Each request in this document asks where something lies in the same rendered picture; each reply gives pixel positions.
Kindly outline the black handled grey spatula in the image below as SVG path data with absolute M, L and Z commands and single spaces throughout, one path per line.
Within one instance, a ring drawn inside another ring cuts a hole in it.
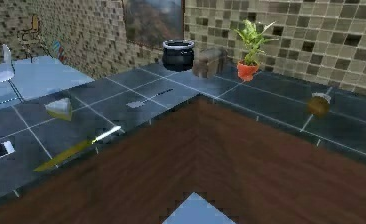
M 141 106 L 145 105 L 146 102 L 151 101 L 153 98 L 155 98 L 155 97 L 157 97 L 159 95 L 163 95 L 163 94 L 165 94 L 167 92 L 170 92 L 172 90 L 173 90 L 172 88 L 171 89 L 164 90 L 164 91 L 159 92 L 159 93 L 157 93 L 157 94 L 155 94 L 155 95 L 153 95 L 153 96 L 151 96 L 149 98 L 146 98 L 145 100 L 129 102 L 129 103 L 126 104 L 126 106 L 128 106 L 130 108 L 138 108 L 138 107 L 141 107 Z

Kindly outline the yellow handled knife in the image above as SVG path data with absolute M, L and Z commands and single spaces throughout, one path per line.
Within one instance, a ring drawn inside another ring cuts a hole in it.
M 114 126 L 110 130 L 100 134 L 99 136 L 96 136 L 94 139 L 83 140 L 83 141 L 77 143 L 76 145 L 66 149 L 65 151 L 59 153 L 52 159 L 42 163 L 41 165 L 39 165 L 38 167 L 36 167 L 34 169 L 34 172 L 43 172 L 43 171 L 52 169 L 56 165 L 63 163 L 65 160 L 69 159 L 70 157 L 82 152 L 86 148 L 92 146 L 93 144 L 97 143 L 98 141 L 103 140 L 104 138 L 112 135 L 113 133 L 118 132 L 119 130 L 121 130 L 120 126 Z

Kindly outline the black cooking pot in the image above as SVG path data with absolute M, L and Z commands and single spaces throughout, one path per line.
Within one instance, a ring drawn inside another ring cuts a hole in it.
M 163 45 L 163 66 L 170 71 L 186 71 L 193 67 L 194 46 L 192 40 L 166 40 Z

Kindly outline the pale yellow wedge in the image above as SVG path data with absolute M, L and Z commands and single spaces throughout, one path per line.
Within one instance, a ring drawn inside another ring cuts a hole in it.
M 72 120 L 72 104 L 69 98 L 51 102 L 45 105 L 45 109 L 49 115 L 66 121 Z

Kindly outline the grey sink faucet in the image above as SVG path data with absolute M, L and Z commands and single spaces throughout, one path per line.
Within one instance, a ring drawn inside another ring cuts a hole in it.
M 15 76 L 15 69 L 12 63 L 12 53 L 10 48 L 2 45 L 3 61 L 0 64 L 0 83 L 9 81 Z

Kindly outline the black and white flat device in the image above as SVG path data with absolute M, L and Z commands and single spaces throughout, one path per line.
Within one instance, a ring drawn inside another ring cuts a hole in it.
M 10 141 L 0 143 L 0 158 L 12 154 L 14 152 L 15 149 Z

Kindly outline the striped dish sponge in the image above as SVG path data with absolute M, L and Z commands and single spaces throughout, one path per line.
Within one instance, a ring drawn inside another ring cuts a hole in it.
M 64 48 L 62 47 L 62 45 L 60 44 L 60 42 L 57 41 L 57 40 L 55 40 L 53 42 L 52 48 L 53 48 L 54 52 L 56 53 L 57 59 L 61 63 L 64 63 L 66 61 L 66 55 L 65 55 Z

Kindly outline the pale blue sink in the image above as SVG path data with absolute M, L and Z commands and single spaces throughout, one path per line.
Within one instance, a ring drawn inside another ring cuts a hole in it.
M 0 83 L 0 107 L 86 84 L 93 78 L 50 56 L 13 61 L 15 76 Z

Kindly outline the dark tiled kitchen counter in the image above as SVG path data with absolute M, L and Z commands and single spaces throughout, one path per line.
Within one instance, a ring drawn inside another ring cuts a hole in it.
M 130 108 L 167 89 L 145 105 Z M 313 93 L 329 112 L 307 111 Z M 192 194 L 236 224 L 366 224 L 366 97 L 234 67 L 204 79 L 150 64 L 0 110 L 0 224 L 163 224 Z M 42 163 L 121 130 L 43 172 Z

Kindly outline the brown bread loaf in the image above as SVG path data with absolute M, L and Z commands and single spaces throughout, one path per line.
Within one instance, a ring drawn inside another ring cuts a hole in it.
M 201 51 L 193 61 L 192 72 L 200 78 L 210 78 L 220 74 L 228 62 L 228 53 L 222 47 Z

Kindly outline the green plant in orange pot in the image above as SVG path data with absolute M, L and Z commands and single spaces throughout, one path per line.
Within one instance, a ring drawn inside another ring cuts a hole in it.
M 245 19 L 243 24 L 244 28 L 235 29 L 235 32 L 241 38 L 247 53 L 243 59 L 237 62 L 237 75 L 244 82 L 249 82 L 253 80 L 260 67 L 258 55 L 264 54 L 260 47 L 265 43 L 275 41 L 275 38 L 266 38 L 264 36 L 264 33 L 275 24 L 275 21 L 264 25 L 261 31 L 258 30 L 256 23 L 248 19 Z

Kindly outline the framed landscape picture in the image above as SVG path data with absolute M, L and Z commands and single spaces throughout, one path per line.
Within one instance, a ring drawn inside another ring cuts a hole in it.
M 161 49 L 184 37 L 185 0 L 122 0 L 127 41 Z

